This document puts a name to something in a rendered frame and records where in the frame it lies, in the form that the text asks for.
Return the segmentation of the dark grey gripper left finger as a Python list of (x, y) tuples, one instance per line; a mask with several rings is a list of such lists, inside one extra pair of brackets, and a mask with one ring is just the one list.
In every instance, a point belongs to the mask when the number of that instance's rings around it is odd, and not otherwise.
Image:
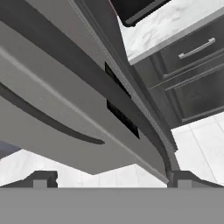
[(24, 179), (2, 185), (2, 188), (57, 188), (56, 171), (34, 171)]

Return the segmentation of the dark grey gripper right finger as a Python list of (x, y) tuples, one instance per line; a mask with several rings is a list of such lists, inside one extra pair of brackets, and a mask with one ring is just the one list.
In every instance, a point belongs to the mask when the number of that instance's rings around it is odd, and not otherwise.
[(191, 171), (170, 171), (168, 178), (168, 188), (223, 188), (223, 185), (201, 179)]

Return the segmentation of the dark grey fridge body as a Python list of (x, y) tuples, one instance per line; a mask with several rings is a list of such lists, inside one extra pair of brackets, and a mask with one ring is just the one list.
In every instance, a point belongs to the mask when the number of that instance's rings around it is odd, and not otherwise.
[(174, 172), (179, 170), (175, 156), (178, 149), (158, 106), (146, 90), (137, 70), (128, 62), (123, 44), (123, 37), (117, 20), (116, 11), (109, 0), (71, 0), (80, 20), (94, 36), (95, 41), (108, 57), (108, 62), (115, 69), (121, 83), (127, 88), (133, 102), (141, 110), (150, 126), (156, 132), (158, 149), (168, 179), (173, 179)]

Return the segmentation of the grey freezer door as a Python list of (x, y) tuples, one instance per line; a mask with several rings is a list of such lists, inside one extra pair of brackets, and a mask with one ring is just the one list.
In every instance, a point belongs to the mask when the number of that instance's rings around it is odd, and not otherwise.
[(0, 82), (68, 128), (101, 139), (87, 143), (26, 114), (0, 96), (0, 140), (89, 174), (138, 164), (161, 181), (165, 165), (144, 134), (133, 135), (106, 100), (72, 71), (0, 22)]

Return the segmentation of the grey fridge door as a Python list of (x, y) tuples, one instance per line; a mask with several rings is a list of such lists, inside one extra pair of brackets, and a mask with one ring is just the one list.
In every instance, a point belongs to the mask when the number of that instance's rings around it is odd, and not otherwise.
[(89, 85), (130, 94), (129, 62), (108, 0), (25, 0), (54, 28), (66, 65)]

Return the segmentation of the dark cabinet door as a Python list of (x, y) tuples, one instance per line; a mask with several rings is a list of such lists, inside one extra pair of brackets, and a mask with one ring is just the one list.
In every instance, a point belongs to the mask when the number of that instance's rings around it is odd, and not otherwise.
[(224, 111), (224, 64), (165, 90), (180, 123), (191, 123)]

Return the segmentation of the dark cabinet drawer front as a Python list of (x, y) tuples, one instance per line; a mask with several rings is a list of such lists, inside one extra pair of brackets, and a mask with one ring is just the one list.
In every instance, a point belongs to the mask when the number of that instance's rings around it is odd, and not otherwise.
[[(188, 53), (202, 46), (211, 38), (215, 38), (216, 42), (206, 49), (190, 57), (184, 59), (179, 58), (181, 53)], [(167, 75), (175, 74), (184, 68), (190, 67), (194, 62), (202, 60), (222, 48), (224, 48), (224, 15), (192, 31), (162, 50), (155, 52), (150, 56), (150, 59), (157, 73), (157, 77), (162, 81)]]

